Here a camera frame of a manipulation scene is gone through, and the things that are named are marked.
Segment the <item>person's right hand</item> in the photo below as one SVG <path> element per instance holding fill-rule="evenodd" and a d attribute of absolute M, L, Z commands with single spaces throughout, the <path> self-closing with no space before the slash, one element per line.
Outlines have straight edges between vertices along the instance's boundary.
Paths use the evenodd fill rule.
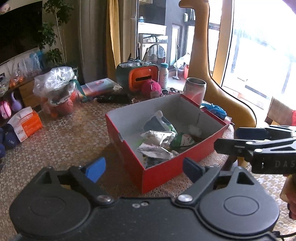
<path fill-rule="evenodd" d="M 295 174 L 289 175 L 286 178 L 284 186 L 280 193 L 280 198 L 287 203 L 287 209 L 289 211 L 289 217 L 293 220 L 296 219 L 295 209 Z"/>

